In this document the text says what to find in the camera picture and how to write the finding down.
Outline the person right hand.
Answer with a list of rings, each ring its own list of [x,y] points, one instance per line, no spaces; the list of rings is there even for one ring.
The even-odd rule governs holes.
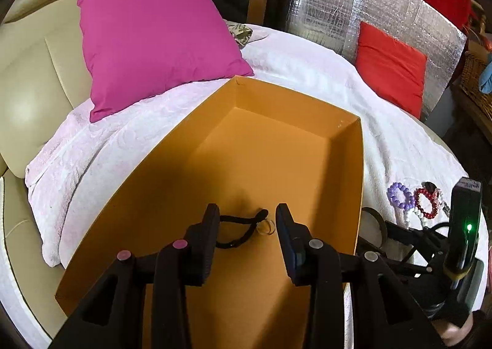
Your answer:
[[[439,321],[436,322],[435,328],[444,344],[447,347],[452,347],[465,339],[471,332],[473,324],[473,316],[470,316],[462,327],[458,327],[447,321]]]

